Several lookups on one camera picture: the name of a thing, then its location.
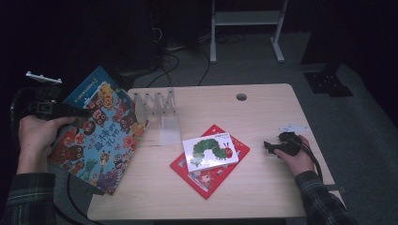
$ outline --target book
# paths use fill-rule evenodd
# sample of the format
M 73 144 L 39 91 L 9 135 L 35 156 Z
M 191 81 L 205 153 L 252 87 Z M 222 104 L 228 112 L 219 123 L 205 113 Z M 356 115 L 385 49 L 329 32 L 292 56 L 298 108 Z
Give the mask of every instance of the book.
M 237 151 L 229 133 L 218 133 L 184 140 L 188 172 L 197 172 L 237 163 Z
M 147 121 L 137 120 L 134 102 L 102 67 L 64 103 L 88 109 L 90 116 L 77 117 L 61 129 L 49 161 L 106 193 L 114 193 Z
M 208 136 L 225 131 L 217 125 L 211 126 L 203 136 Z M 208 199 L 210 195 L 217 189 L 222 181 L 231 173 L 238 163 L 249 153 L 250 148 L 238 139 L 231 136 L 232 143 L 237 151 L 238 162 L 235 164 L 225 165 L 223 167 L 199 171 L 188 172 L 187 160 L 185 154 L 182 153 L 171 164 L 170 167 L 180 175 L 191 187 L 193 187 L 203 198 Z

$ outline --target red book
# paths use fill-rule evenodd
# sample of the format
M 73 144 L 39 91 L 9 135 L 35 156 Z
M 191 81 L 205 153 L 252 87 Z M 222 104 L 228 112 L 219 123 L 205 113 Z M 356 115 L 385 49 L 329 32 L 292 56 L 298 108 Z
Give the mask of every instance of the red book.
M 202 136 L 224 132 L 225 131 L 219 128 L 217 125 L 213 125 Z M 231 139 L 235 149 L 237 150 L 239 163 L 246 156 L 246 154 L 248 154 L 250 148 L 233 136 L 231 136 Z M 236 166 L 237 163 L 234 163 L 209 170 L 188 173 L 187 161 L 185 159 L 184 153 L 182 153 L 170 164 L 170 167 L 205 199 L 210 197 L 210 195 L 216 190 L 216 188 L 222 183 L 228 174 L 235 169 Z

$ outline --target plaid sleeve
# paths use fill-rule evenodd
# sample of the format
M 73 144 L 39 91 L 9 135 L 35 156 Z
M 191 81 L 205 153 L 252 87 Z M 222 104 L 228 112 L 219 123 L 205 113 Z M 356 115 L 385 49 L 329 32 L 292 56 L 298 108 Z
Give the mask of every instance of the plaid sleeve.
M 15 175 L 1 224 L 56 224 L 54 185 L 51 173 Z
M 357 224 L 343 203 L 328 189 L 315 172 L 296 177 L 308 224 Z

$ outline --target shelf leg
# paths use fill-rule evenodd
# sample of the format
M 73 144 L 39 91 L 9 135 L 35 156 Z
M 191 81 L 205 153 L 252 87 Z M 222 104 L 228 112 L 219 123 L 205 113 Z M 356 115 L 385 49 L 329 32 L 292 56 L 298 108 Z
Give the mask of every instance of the shelf leg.
M 217 52 L 216 52 L 216 3 L 215 0 L 212 2 L 211 9 L 211 41 L 210 41 L 210 63 L 217 63 Z
M 272 48 L 276 54 L 276 58 L 279 63 L 284 63 L 284 57 L 283 57 L 281 48 L 279 47 L 278 41 L 279 41 L 279 37 L 281 35 L 284 15 L 286 14 L 287 3 L 288 3 L 288 0 L 284 0 L 281 13 L 279 14 L 278 25 L 276 26 L 275 37 L 271 38 Z

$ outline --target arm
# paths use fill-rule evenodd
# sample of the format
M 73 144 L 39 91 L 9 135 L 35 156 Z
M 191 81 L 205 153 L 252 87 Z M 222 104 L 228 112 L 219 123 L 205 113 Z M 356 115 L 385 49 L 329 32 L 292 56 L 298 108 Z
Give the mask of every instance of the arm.
M 308 141 L 299 136 L 309 146 Z M 330 194 L 314 171 L 314 164 L 310 157 L 302 150 L 291 157 L 281 150 L 275 154 L 284 159 L 290 171 L 296 177 L 295 181 L 300 190 L 304 210 L 309 224 L 357 224 L 342 202 Z
M 43 121 L 29 115 L 19 127 L 21 153 L 1 224 L 55 224 L 55 175 L 47 173 L 47 156 L 57 130 L 74 119 Z

